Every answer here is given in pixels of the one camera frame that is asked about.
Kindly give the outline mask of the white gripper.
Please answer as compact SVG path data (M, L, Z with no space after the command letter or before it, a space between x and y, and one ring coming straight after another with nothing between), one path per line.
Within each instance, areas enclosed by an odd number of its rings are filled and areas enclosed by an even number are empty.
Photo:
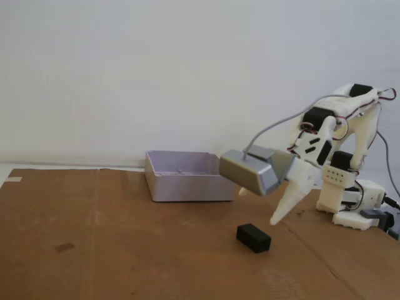
M276 225L309 194L319 173L320 169L318 167L297 157L294 158L286 175L287 187L270 219L270 225ZM242 187L238 195L241 197L247 196L248 190Z

